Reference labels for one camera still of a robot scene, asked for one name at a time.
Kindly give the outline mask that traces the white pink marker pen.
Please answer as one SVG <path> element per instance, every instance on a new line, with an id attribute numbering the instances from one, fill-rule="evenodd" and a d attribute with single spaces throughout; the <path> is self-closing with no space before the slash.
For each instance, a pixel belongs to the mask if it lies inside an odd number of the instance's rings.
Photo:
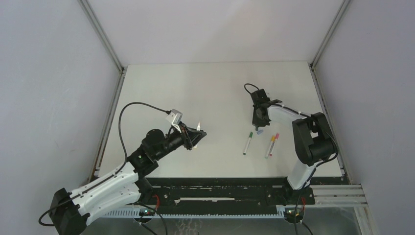
<path id="1" fill-rule="evenodd" d="M 276 133 L 276 135 L 274 136 L 270 151 L 269 151 L 269 157 L 273 156 L 273 151 L 276 147 L 276 142 L 277 142 L 278 138 L 279 138 L 279 133 Z"/>

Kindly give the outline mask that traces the white yellow marker pen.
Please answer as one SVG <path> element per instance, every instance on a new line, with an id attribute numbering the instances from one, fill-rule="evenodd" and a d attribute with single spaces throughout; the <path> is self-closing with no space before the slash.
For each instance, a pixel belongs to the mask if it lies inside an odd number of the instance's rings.
<path id="1" fill-rule="evenodd" d="M 272 152 L 273 152 L 273 147 L 274 147 L 274 144 L 275 144 L 275 140 L 276 140 L 276 137 L 275 136 L 272 136 L 271 141 L 270 141 L 270 144 L 269 144 L 269 146 L 268 146 L 268 148 L 266 150 L 266 154 L 265 154 L 265 157 L 264 157 L 265 159 L 267 159 L 270 156 L 272 156 Z"/>

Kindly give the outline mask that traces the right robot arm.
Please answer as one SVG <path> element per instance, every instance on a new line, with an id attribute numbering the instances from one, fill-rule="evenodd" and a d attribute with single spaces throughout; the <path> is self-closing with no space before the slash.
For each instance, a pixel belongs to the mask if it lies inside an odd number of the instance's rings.
<path id="1" fill-rule="evenodd" d="M 307 187 L 317 168 L 334 160 L 339 154 L 338 145 L 321 113 L 307 114 L 282 103 L 270 100 L 264 89 L 249 93 L 253 101 L 252 124 L 258 129 L 272 121 L 286 123 L 292 131 L 297 161 L 286 178 L 289 187 L 283 190 L 283 199 L 290 204 L 302 198 L 301 189 Z"/>

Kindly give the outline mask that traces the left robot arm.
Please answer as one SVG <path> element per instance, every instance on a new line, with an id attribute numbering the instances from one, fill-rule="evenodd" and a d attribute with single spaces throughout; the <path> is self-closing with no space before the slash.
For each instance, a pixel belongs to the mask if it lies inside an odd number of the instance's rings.
<path id="1" fill-rule="evenodd" d="M 184 123 L 168 135 L 150 130 L 126 163 L 85 186 L 55 192 L 48 213 L 53 227 L 60 235 L 79 235 L 110 211 L 135 202 L 149 203 L 153 187 L 146 176 L 159 166 L 158 161 L 181 146 L 192 150 L 206 135 Z"/>

